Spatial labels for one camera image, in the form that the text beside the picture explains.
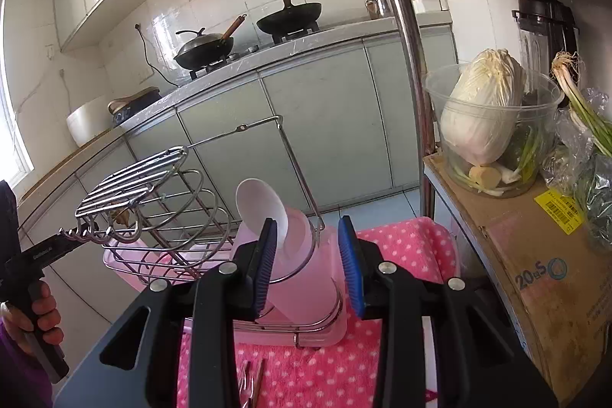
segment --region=pink polka dot towel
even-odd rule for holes
[[[359,231],[361,239],[375,242],[385,259],[431,282],[458,276],[454,240],[445,228],[421,217]],[[427,337],[426,319],[423,320]],[[348,308],[345,337],[334,346],[297,349],[284,346],[236,344],[236,366],[265,358],[266,368],[257,408],[329,408],[371,406],[381,325],[361,321]],[[188,372],[191,335],[184,334],[179,364],[178,408],[188,406]],[[436,370],[433,341],[426,340],[426,399],[436,403]]]

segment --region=clear plastic bowl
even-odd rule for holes
[[[438,127],[446,171],[460,186],[488,197],[513,197],[522,194],[534,183],[544,156],[553,146],[555,111],[563,100],[563,92],[546,75],[525,70],[527,77],[522,92],[521,106],[471,104],[451,98],[455,83],[466,67],[467,64],[452,65],[427,74],[425,89],[431,96],[436,121],[440,124],[445,107],[454,113],[483,120],[499,120],[500,118],[503,122],[506,119],[514,120],[512,136],[496,163],[514,172],[514,177],[519,178],[509,184],[500,182],[495,189],[482,189],[469,178],[469,171],[473,164],[460,155],[463,153],[465,156],[466,154],[445,140],[441,127]]]

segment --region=human hand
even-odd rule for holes
[[[41,299],[32,303],[32,310],[36,315],[40,316],[38,326],[45,332],[43,335],[44,341],[53,346],[59,346],[63,341],[62,329],[58,327],[61,316],[56,309],[57,303],[53,295],[51,295],[51,289],[49,289],[45,282],[41,285],[41,296]],[[32,349],[24,335],[24,332],[32,332],[34,330],[32,322],[20,310],[9,303],[0,304],[0,315],[8,335],[25,353],[32,355]]]

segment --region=stove burner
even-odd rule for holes
[[[315,31],[319,31],[319,25],[316,21],[313,21],[307,27],[302,28],[302,30],[295,31],[293,33],[287,33],[283,35],[272,35],[272,40],[274,40],[274,45],[282,44],[284,42],[289,42],[290,40],[299,39],[300,37],[305,37]]]
[[[199,70],[191,70],[189,72],[189,76],[192,78],[192,80],[195,80],[196,78],[198,78],[198,71],[206,71],[206,74],[209,74],[211,71],[215,71],[218,70],[219,68],[224,67],[225,65],[227,65],[229,63],[229,61],[224,58],[221,59],[219,61],[215,61],[213,63],[211,63],[210,65],[206,65],[204,68],[200,68]]]

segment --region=wok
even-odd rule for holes
[[[225,58],[234,47],[234,38],[230,35],[236,31],[245,18],[246,15],[236,18],[222,35],[220,33],[205,34],[205,28],[200,31],[180,30],[176,32],[177,35],[188,32],[195,33],[197,37],[186,42],[178,51],[174,60],[186,70],[196,71]]]
[[[283,36],[303,30],[321,15],[321,4],[308,2],[294,6],[291,0],[283,0],[285,8],[265,16],[257,22],[259,30],[270,35]]]

